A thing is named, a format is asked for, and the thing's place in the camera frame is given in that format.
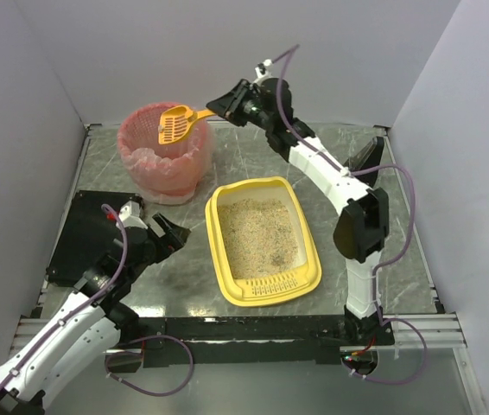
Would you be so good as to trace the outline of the orange litter scoop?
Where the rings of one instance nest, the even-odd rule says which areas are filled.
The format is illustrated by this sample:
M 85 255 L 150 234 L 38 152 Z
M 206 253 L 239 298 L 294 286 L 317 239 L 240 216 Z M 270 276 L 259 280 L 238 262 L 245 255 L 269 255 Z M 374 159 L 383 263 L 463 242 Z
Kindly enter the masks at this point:
M 160 116 L 159 125 L 163 126 L 163 131 L 158 132 L 158 143 L 167 145 L 185 140 L 198 121 L 212 116 L 214 114 L 208 109 L 196 111 L 187 105 L 172 107 Z

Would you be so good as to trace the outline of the yellow litter box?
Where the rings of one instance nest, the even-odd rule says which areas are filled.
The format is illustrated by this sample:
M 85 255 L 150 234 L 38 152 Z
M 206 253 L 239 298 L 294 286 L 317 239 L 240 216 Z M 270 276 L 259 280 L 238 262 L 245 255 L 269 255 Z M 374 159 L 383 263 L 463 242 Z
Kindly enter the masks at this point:
M 322 270 L 298 198 L 283 177 L 218 187 L 206 230 L 219 289 L 238 307 L 286 303 L 313 291 Z

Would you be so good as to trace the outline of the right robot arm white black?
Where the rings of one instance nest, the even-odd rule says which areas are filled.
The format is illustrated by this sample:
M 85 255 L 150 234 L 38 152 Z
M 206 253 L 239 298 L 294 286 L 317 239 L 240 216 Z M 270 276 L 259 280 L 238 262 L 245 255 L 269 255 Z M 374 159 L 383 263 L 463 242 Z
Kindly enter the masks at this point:
M 206 108 L 232 125 L 253 124 L 263 130 L 271 149 L 331 202 L 338 216 L 333 242 L 346 260 L 345 318 L 357 334 L 373 335 L 382 312 L 376 267 L 390 231 L 387 193 L 355 177 L 295 117 L 286 80 L 269 78 L 259 85 L 241 80 Z

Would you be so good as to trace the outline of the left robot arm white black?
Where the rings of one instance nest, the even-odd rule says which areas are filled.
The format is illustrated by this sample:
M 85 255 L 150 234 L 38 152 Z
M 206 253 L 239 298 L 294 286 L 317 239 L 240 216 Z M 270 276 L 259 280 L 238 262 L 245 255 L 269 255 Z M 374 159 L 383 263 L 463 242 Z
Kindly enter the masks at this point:
M 151 225 L 134 214 L 112 219 L 117 236 L 47 324 L 0 366 L 0 414 L 43 414 L 99 355 L 134 340 L 139 316 L 123 298 L 146 268 L 180 251 L 191 233 L 162 214 Z

